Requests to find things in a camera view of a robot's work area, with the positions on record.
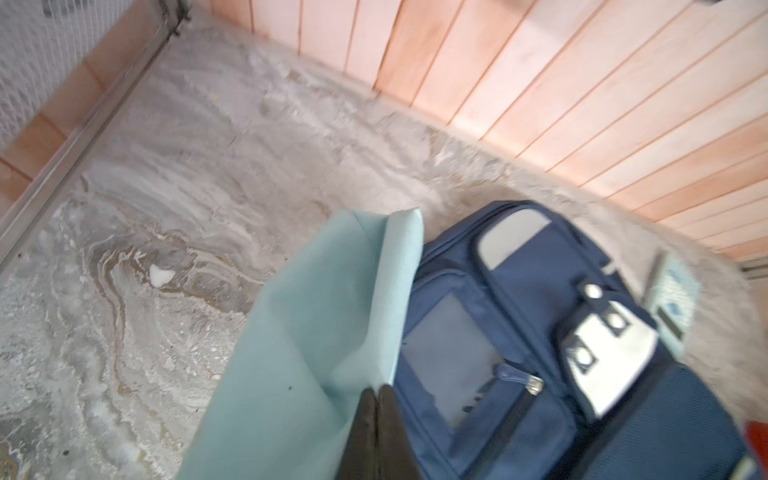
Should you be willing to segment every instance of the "gray marble tile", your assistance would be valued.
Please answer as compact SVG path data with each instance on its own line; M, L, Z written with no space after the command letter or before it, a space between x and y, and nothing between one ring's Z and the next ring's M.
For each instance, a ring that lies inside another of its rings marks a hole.
M768 420L766 333L735 266L197 13L2 284L0 465L172 477L259 289L334 211L421 207L431 238L520 196L637 292L659 250L681 255L703 283L686 361L739 420Z

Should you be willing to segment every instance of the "wooden wall panel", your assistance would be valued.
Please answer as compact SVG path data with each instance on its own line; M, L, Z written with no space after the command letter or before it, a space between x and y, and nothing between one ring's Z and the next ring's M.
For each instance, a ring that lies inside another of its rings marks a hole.
M447 124L532 3L466 0L413 106Z
M400 0L359 0L344 72L366 85L376 82Z
M280 2L250 0L250 2L253 10L253 30L299 51L301 0L280 0Z
M226 1L215 0L215 3ZM247 14L250 28L250 8ZM138 59L156 34L157 26L147 0L136 0L88 54L85 63L101 86L109 88Z
M768 151L768 116L765 115L656 170L610 199L628 210L635 210L764 151Z
M704 146L712 138L725 135L758 118L765 114L766 110L768 76L763 75L588 181L584 188L601 197L608 197L677 158Z
M764 257L768 252L768 237L740 243L720 250L720 253L734 260L744 261Z
M707 217L678 229L683 235L695 240L711 237L717 233L734 230L766 217L768 198L762 198L752 203L741 205L721 214Z
M768 160L768 156L764 154L761 156L760 160L766 161ZM740 188L739 190L729 192L728 194L724 194L720 197L716 197L712 200L683 210L677 214L663 219L659 223L679 230L681 227L690 225L691 223L698 220L727 212L764 197L768 197L767 179L759 180L753 184L748 185L747 187Z
M24 193L30 180L0 158L0 217Z
M230 23L253 31L250 0L210 0L210 11Z
M768 254L765 0L201 1L731 258Z
M301 54L344 71L357 0L302 0Z
M590 190L603 197L638 180L628 177L613 182L603 172L768 71L766 42L768 15L763 15L552 171L578 185L588 182Z
M81 64L43 106L42 113L62 133L69 135L85 121L103 93L91 70Z
M750 185L757 185L768 179L768 152L751 157L740 164L710 175L707 178L687 185L684 188L653 201L635 210L649 220L659 221L668 227L680 227L685 221L676 220L685 217L689 209L705 204L709 200L736 192ZM702 217L695 217L689 222Z
M410 105L464 0L402 0L376 88Z
M764 0L693 3L523 153L548 170L768 10Z
M3 151L2 157L28 177L35 178L66 139L50 120L39 114Z
M520 154L690 0L610 0L483 137Z
M604 0L537 0L451 120L482 137Z
M744 225L743 227L718 233L711 237L704 237L699 241L715 250L722 250L733 245L751 242L763 237L768 237L768 218L756 223Z

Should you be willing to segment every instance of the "wire mesh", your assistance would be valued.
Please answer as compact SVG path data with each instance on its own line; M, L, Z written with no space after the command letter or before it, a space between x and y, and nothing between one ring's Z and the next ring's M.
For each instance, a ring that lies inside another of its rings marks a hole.
M0 151L133 0L0 0Z

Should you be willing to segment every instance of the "navy blue backpack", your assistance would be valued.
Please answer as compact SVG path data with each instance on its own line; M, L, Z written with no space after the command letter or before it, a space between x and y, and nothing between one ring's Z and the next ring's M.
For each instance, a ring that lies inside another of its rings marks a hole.
M611 259L530 201L425 246L394 386L430 480L763 477Z

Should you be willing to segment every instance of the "light blue fabric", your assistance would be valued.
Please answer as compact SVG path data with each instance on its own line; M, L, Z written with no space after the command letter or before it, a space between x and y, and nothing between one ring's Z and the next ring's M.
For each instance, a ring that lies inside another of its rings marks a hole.
M179 480L334 477L361 391L394 380L423 232L341 212L263 288Z

